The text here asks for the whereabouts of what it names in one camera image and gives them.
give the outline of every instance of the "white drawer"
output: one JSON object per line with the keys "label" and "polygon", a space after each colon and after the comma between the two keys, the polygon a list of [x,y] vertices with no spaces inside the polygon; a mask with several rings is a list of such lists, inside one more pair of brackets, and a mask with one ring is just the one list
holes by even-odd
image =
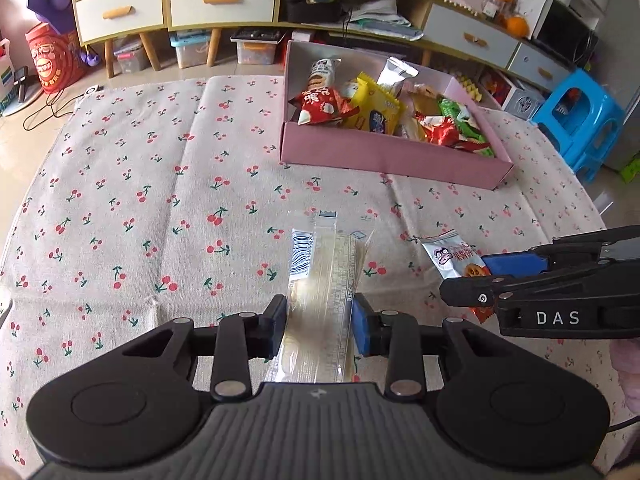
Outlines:
{"label": "white drawer", "polygon": [[[103,17],[105,12],[129,6],[124,16]],[[162,0],[80,0],[76,2],[76,16],[83,43],[138,28],[162,27],[164,23]]]}
{"label": "white drawer", "polygon": [[233,3],[205,3],[205,0],[170,0],[171,26],[207,23],[270,22],[274,0],[236,0]]}
{"label": "white drawer", "polygon": [[521,43],[508,70],[552,92],[569,71],[554,60]]}
{"label": "white drawer", "polygon": [[506,68],[518,40],[455,10],[434,5],[424,26],[424,39]]}

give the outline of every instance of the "metal bolt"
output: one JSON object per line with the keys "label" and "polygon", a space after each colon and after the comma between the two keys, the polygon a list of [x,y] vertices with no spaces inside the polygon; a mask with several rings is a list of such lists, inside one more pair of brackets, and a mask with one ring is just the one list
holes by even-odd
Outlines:
{"label": "metal bolt", "polygon": [[244,394],[246,387],[240,381],[220,381],[213,390],[220,397],[237,397]]}
{"label": "metal bolt", "polygon": [[422,391],[420,383],[411,379],[400,379],[391,383],[390,387],[394,395],[398,397],[409,397],[419,394]]}

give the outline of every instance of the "wooden cabinet leg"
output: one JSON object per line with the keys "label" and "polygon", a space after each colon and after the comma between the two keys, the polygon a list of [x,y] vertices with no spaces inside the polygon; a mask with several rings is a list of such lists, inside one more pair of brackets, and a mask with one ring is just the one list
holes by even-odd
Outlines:
{"label": "wooden cabinet leg", "polygon": [[431,50],[427,50],[426,48],[422,51],[422,62],[420,63],[422,66],[429,66],[431,62]]}
{"label": "wooden cabinet leg", "polygon": [[218,54],[218,46],[220,45],[220,35],[222,34],[221,28],[214,28],[211,30],[211,39],[209,40],[209,52],[207,53],[207,66],[213,66],[216,62],[216,56]]}
{"label": "wooden cabinet leg", "polygon": [[146,32],[140,32],[140,40],[142,40],[142,46],[145,47],[145,52],[151,62],[151,66],[157,72],[160,70],[160,62],[158,61],[158,55],[156,54],[154,44],[151,43],[151,38],[149,38],[149,35]]}
{"label": "wooden cabinet leg", "polygon": [[104,63],[107,66],[107,78],[113,77],[113,40],[104,41]]}

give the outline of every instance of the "red bucket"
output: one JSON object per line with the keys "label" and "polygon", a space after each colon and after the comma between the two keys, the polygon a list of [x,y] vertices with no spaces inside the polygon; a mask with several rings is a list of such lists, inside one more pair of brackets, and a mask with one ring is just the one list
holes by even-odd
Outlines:
{"label": "red bucket", "polygon": [[24,36],[45,93],[63,90],[86,73],[86,65],[78,57],[80,43],[76,31],[60,35],[49,23],[39,23]]}

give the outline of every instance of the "cherry print tablecloth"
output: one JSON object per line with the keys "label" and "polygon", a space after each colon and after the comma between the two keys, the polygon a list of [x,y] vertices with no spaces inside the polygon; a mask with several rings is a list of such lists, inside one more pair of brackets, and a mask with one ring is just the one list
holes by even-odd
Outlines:
{"label": "cherry print tablecloth", "polygon": [[[423,324],[474,320],[438,298],[418,236],[451,228],[480,253],[524,250],[603,228],[584,189],[527,123],[485,111],[516,170],[496,191],[404,176],[278,162],[282,79],[218,76],[85,98],[60,131],[18,211],[0,278],[0,462],[40,464],[25,423],[46,381],[174,317],[196,326],[261,312],[287,290],[292,215],[336,210],[374,230],[359,288],[375,309]],[[497,331],[494,318],[484,324]],[[628,417],[605,342],[519,339],[607,396]],[[360,380],[384,359],[356,356]],[[206,389],[201,362],[196,384]],[[267,364],[254,360],[258,383]],[[426,360],[431,388],[440,383]],[[624,431],[596,464],[607,469]]]}

